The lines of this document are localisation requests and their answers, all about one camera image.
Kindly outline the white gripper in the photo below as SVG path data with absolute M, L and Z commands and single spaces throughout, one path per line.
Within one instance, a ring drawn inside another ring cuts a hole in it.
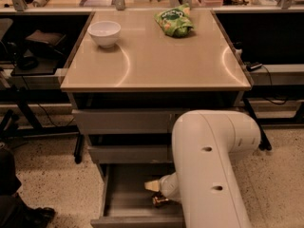
M 144 184 L 144 188 L 153 192 L 161 192 L 167 199 L 181 203 L 181 194 L 177 173 L 165 175 L 157 180 L 150 180 Z

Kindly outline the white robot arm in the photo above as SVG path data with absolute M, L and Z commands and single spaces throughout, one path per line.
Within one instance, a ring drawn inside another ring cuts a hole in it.
M 182 205 L 186 228 L 252 228 L 230 157 L 259 146 L 256 121 L 245 113 L 194 110 L 172 130 L 175 172 L 144 184 Z

